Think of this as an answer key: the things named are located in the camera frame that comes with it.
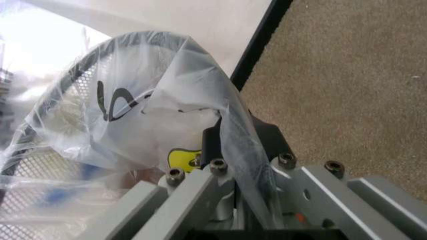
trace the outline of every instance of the hex socket screw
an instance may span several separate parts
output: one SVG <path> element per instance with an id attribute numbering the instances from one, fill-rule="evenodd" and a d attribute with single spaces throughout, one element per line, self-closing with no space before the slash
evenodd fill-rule
<path id="1" fill-rule="evenodd" d="M 210 172 L 215 176 L 223 176 L 227 173 L 228 165 L 222 158 L 215 158 L 210 161 Z"/>
<path id="2" fill-rule="evenodd" d="M 283 152 L 278 155 L 278 163 L 285 169 L 294 169 L 297 165 L 297 158 L 289 152 Z"/>
<path id="3" fill-rule="evenodd" d="M 342 179 L 344 177 L 345 168 L 344 165 L 339 161 L 327 161 L 324 164 L 324 168 L 338 179 Z"/>
<path id="4" fill-rule="evenodd" d="M 177 187 L 185 178 L 186 173 L 180 167 L 172 167 L 166 173 L 166 182 L 172 187 Z"/>

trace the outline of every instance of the plastic wrap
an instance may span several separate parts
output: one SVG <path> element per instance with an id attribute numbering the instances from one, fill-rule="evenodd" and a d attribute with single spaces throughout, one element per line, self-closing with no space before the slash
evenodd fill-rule
<path id="1" fill-rule="evenodd" d="M 109 38 L 24 1 L 0 1 L 0 151 L 62 71 Z"/>
<path id="2" fill-rule="evenodd" d="M 111 207 L 126 189 L 101 182 L 0 176 L 0 239 L 73 239 Z"/>
<path id="3" fill-rule="evenodd" d="M 275 228 L 273 173 L 238 91 L 195 41 L 169 32 L 118 36 L 76 60 L 15 133 L 3 174 L 34 156 L 50 163 L 47 151 L 79 166 L 62 171 L 67 179 L 155 178 L 171 150 L 200 150 L 203 130 L 219 118 L 224 160 L 262 226 Z"/>

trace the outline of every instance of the yellow label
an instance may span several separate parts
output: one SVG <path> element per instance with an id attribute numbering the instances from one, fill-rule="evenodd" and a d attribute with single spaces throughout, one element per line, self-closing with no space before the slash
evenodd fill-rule
<path id="1" fill-rule="evenodd" d="M 174 148 L 167 156 L 167 162 L 171 168 L 182 168 L 185 172 L 190 173 L 193 169 L 200 169 L 201 150 L 186 150 Z"/>

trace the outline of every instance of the gray beam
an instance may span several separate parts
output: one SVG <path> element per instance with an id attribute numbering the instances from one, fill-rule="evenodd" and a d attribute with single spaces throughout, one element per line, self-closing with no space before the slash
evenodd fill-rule
<path id="1" fill-rule="evenodd" d="M 133 239 L 183 239 L 189 230 L 208 222 L 220 201 L 220 191 L 215 176 L 194 169 Z"/>
<path id="2" fill-rule="evenodd" d="M 167 197 L 165 188 L 140 181 L 89 225 L 78 239 L 131 239 Z"/>
<path id="3" fill-rule="evenodd" d="M 359 197 L 412 239 L 427 240 L 427 207 L 380 176 L 347 182 Z"/>
<path id="4" fill-rule="evenodd" d="M 271 166 L 277 186 L 311 224 L 332 221 L 349 239 L 408 239 L 322 166 L 285 170 Z"/>

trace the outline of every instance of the carpet floor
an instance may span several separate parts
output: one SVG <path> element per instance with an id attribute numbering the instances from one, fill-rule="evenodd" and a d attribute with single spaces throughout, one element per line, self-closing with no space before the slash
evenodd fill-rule
<path id="1" fill-rule="evenodd" d="M 298 164 L 340 161 L 427 203 L 427 1 L 294 0 L 242 90 Z"/>

